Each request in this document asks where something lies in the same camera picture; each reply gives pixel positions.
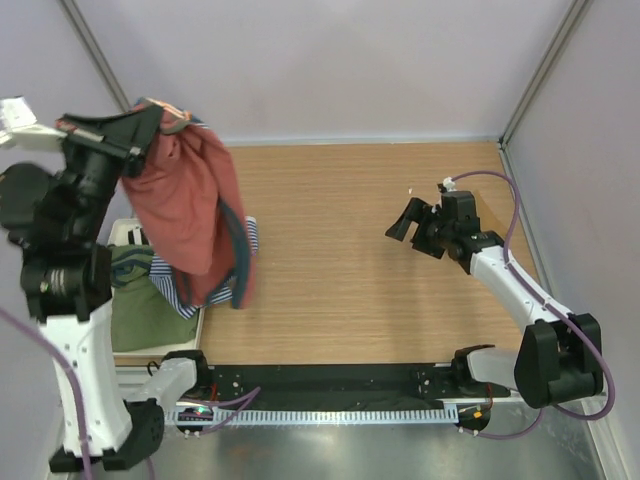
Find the tan brown tank top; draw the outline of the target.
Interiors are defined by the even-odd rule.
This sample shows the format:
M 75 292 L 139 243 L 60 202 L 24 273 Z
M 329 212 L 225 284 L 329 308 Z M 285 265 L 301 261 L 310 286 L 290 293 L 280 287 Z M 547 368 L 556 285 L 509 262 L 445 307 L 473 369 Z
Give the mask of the tan brown tank top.
M 479 190 L 473 190 L 472 193 L 475 198 L 476 213 L 480 218 L 481 229 L 483 231 L 494 231 L 498 235 L 503 236 L 505 233 L 504 225 L 484 199 L 481 192 Z

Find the red graphic tank top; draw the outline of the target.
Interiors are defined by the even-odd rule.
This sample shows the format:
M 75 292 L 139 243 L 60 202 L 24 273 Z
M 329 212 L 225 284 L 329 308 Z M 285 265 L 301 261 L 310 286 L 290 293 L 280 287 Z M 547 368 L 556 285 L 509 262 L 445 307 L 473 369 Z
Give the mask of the red graphic tank top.
M 236 267 L 231 305 L 248 305 L 255 257 L 231 153 L 197 117 L 167 103 L 143 172 L 122 181 L 159 255 L 190 275 L 222 275 Z

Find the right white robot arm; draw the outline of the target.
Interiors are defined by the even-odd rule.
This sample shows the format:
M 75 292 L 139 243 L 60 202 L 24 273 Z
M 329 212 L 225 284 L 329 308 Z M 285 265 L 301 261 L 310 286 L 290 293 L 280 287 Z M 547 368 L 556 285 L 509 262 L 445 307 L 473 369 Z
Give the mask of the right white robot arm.
M 457 351 L 450 381 L 459 394 L 472 396 L 492 383 L 540 409 L 602 392 L 597 320 L 550 297 L 511 257 L 502 237 L 482 229 L 471 192 L 444 192 L 436 205 L 413 197 L 385 234 L 458 263 L 495 296 L 522 333 L 518 350 L 480 345 Z

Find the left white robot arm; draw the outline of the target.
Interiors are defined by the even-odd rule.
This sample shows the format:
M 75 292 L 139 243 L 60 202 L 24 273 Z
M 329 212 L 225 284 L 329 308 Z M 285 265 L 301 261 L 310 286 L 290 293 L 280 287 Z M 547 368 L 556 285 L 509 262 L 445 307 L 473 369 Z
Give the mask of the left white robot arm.
M 20 285 L 52 357 L 64 418 L 54 473 L 91 474 L 94 463 L 128 470 L 160 447 L 165 416 L 181 397 L 204 398 L 212 376 L 199 350 L 168 353 L 131 396 L 119 390 L 111 344 L 111 252 L 97 238 L 122 177 L 139 175 L 164 116 L 151 104 L 102 118 L 38 122 L 21 97 L 1 103 L 1 144 L 63 155 L 50 173 L 32 162 L 1 175 L 1 225 L 22 251 Z

